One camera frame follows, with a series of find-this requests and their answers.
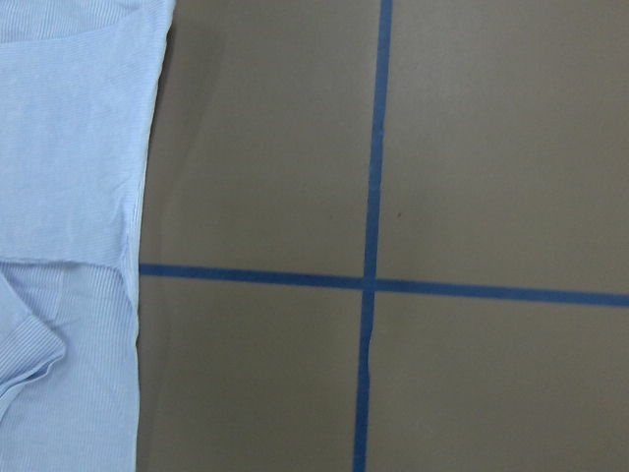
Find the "vertical blue line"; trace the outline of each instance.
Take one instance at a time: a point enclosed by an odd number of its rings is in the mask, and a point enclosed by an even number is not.
[[[363,271],[364,286],[361,310],[356,422],[354,430],[354,472],[365,472],[367,466],[367,435],[371,383],[369,360],[375,304],[377,238],[380,219],[380,185],[382,181],[382,149],[384,143],[384,116],[389,75],[392,13],[393,0],[381,0],[375,63],[375,90],[373,93],[372,151],[370,156],[370,182],[367,200],[367,228]]]

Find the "garment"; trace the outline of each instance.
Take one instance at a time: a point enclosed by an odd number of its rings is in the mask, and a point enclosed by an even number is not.
[[[135,470],[148,135],[174,0],[0,0],[0,471]]]

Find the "horizontal blue line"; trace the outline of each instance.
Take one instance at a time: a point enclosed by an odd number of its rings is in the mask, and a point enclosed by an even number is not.
[[[441,295],[447,297],[488,298],[494,300],[520,302],[629,307],[629,295],[613,293],[499,287],[490,285],[464,285],[455,283],[419,282],[391,279],[379,279],[376,281],[375,285],[376,290],[381,292]]]
[[[141,264],[140,274],[161,277],[225,280],[232,282],[341,288],[347,290],[363,290],[364,288],[363,279],[360,277],[313,275],[308,273],[273,272],[266,270],[240,270],[233,268],[211,268],[185,265]],[[437,295],[445,297],[485,298],[518,302],[629,307],[629,295],[624,294],[500,287],[493,285],[421,282],[382,278],[375,281],[375,291],[410,293],[416,295]]]
[[[240,270],[234,268],[210,268],[184,265],[140,264],[141,275],[161,277],[200,278],[232,282],[272,283],[305,287],[343,288],[362,290],[359,277],[313,275],[309,273],[272,272],[266,270]]]

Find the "blue line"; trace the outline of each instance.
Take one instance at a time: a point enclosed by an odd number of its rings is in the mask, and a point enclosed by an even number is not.
[[[239,270],[233,268],[141,264],[140,274],[162,277],[200,278],[205,280],[227,280],[232,282],[343,288],[351,290],[361,290],[363,288],[363,280],[359,277],[272,272],[266,270]]]
[[[573,305],[598,305],[604,307],[629,307],[629,295],[546,290],[539,288],[499,287],[490,285],[464,285],[456,283],[419,282],[380,279],[376,290],[382,292],[441,295],[447,297],[486,298],[521,302],[565,303]]]
[[[378,226],[380,219],[380,186],[382,182],[382,154],[384,145],[384,117],[389,75],[391,43],[391,17],[393,1],[380,1],[377,55],[375,60],[375,87],[373,92],[372,149],[370,155],[370,181],[367,200],[365,231],[365,262],[363,268],[363,300],[361,308],[361,338],[359,348],[358,388],[356,393],[356,419],[354,430],[354,472],[365,472],[367,466],[367,440],[370,413],[370,346],[372,342],[375,305],[375,278],[377,266]]]

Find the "light blue shirt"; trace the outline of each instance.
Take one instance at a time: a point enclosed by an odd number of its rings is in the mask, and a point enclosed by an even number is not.
[[[135,470],[148,134],[175,0],[0,0],[0,471]]]

